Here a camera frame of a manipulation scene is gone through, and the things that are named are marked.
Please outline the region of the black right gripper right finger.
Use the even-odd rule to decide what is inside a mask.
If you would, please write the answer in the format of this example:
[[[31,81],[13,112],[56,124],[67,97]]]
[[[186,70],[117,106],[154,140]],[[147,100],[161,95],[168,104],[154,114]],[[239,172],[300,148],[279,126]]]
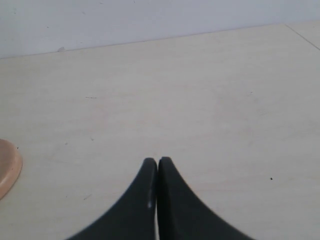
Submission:
[[[158,231],[161,240],[251,239],[197,197],[170,157],[158,164]]]

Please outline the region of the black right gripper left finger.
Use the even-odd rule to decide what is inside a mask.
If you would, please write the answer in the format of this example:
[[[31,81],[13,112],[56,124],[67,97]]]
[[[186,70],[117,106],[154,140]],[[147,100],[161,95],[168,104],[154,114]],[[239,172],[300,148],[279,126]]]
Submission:
[[[143,160],[136,177],[101,217],[70,237],[71,240],[154,240],[158,167]]]

